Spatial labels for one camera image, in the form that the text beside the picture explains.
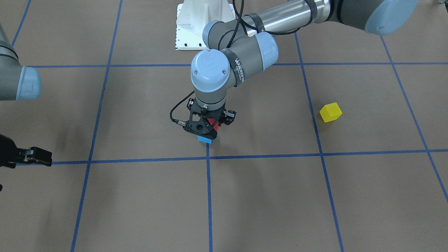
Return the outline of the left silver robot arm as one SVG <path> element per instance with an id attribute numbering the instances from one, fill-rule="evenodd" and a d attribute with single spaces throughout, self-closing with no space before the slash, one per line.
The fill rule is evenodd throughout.
<path id="1" fill-rule="evenodd" d="M 211 143 L 218 127 L 230 125 L 236 117 L 225 108 L 228 89 L 277 62 L 274 35 L 289 35 L 326 21 L 388 35 L 409 19 L 417 4 L 416 0 L 291 0 L 257 13 L 237 12 L 232 21 L 211 21 L 203 29 L 206 50 L 191 63 L 195 97 L 186 105 L 189 119 L 173 121 L 199 141 Z"/>

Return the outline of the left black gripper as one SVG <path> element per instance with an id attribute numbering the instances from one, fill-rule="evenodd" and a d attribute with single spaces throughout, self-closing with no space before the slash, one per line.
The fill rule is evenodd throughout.
<path id="1" fill-rule="evenodd" d="M 200 117 L 206 118 L 206 122 L 203 123 L 203 133 L 201 134 L 201 136 L 214 140 L 217 138 L 217 131 L 213 129 L 213 126 L 208 123 L 207 119 L 214 118 L 219 120 L 220 126 L 222 124 L 230 125 L 235 120 L 236 112 L 232 110 L 226 110 L 225 104 L 223 104 L 219 109 L 211 111 L 206 110 L 197 103 L 193 103 L 191 105 L 191 119 L 197 121 Z"/>

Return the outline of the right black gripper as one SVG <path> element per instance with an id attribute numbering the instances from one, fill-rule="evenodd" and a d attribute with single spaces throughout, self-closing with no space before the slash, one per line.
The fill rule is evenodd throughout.
<path id="1" fill-rule="evenodd" d="M 18 148 L 12 139 L 0 134 L 0 167 L 15 168 L 16 164 L 51 167 L 52 155 L 52 152 L 40 147 Z"/>

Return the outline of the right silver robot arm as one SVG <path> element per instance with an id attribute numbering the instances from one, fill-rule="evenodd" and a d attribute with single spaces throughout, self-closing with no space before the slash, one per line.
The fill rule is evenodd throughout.
<path id="1" fill-rule="evenodd" d="M 42 83 L 38 71 L 19 63 L 18 55 L 0 28 L 0 100 L 21 101 L 40 97 Z M 50 167 L 52 153 L 39 147 L 18 148 L 9 137 L 0 135 L 0 166 L 14 169 L 17 164 Z"/>

